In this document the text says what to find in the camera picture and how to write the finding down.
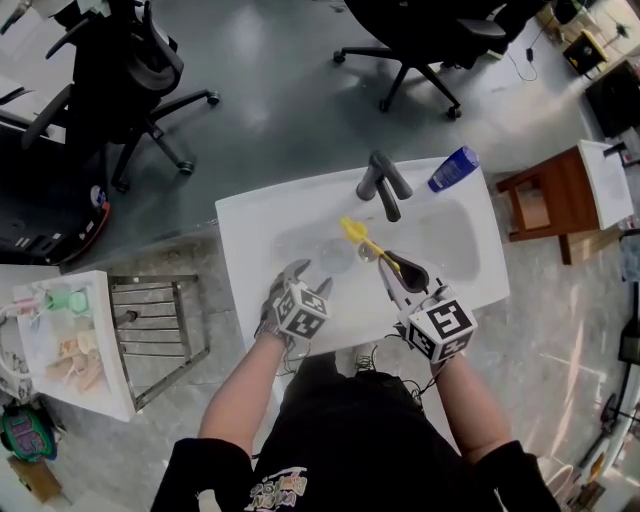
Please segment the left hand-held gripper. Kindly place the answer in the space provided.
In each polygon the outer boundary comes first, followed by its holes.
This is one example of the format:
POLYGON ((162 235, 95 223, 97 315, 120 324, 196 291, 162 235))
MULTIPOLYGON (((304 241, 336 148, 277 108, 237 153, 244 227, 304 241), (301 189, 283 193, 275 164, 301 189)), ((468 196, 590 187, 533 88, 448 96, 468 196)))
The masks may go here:
POLYGON ((333 286, 331 277, 317 289, 299 280, 310 264, 310 259, 299 259, 284 268, 285 293, 275 303, 280 329, 293 338, 307 341, 311 341, 330 318, 328 298, 333 286))

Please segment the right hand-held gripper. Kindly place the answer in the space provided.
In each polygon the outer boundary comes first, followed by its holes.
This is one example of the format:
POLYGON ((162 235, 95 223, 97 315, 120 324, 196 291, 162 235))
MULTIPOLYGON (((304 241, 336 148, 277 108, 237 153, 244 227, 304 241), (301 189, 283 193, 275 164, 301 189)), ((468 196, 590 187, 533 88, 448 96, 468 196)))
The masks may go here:
POLYGON ((401 337, 431 364, 463 351, 477 328, 472 311, 448 285, 437 289, 440 274, 431 262, 406 251, 389 250, 386 255, 390 260, 380 257, 378 270, 399 309, 401 337))

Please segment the person's left hand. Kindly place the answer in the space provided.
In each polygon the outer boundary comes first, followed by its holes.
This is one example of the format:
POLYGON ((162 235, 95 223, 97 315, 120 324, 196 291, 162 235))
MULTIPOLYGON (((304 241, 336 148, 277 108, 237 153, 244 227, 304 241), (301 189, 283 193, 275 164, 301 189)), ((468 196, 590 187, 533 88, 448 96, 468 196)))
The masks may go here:
POLYGON ((284 293, 284 279, 283 276, 279 274, 272 282, 268 296, 261 306, 260 320, 254 333, 255 340, 258 340, 262 335, 269 334, 279 339, 285 347, 288 347, 290 344, 289 335, 280 329, 275 309, 275 303, 283 297, 284 293))

